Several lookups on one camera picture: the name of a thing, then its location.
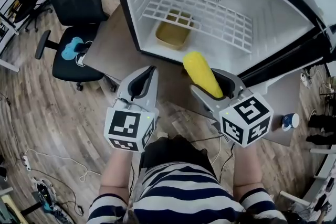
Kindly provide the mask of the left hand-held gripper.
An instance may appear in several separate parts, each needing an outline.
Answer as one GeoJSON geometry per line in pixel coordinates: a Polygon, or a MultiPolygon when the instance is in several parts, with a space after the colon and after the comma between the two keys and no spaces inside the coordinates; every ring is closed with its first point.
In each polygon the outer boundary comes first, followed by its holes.
{"type": "Polygon", "coordinates": [[[118,97],[108,107],[104,138],[119,150],[144,152],[155,128],[159,72],[156,66],[134,71],[119,85],[118,97]]]}

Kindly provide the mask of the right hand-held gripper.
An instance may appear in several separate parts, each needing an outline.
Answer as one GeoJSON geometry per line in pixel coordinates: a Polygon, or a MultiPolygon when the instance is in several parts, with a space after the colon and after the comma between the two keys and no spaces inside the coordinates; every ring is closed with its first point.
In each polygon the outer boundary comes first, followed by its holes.
{"type": "Polygon", "coordinates": [[[227,71],[212,68],[222,91],[215,98],[198,85],[191,85],[191,93],[201,106],[217,120],[219,133],[241,147],[247,147],[265,136],[274,110],[259,93],[252,93],[242,80],[227,71]]]}

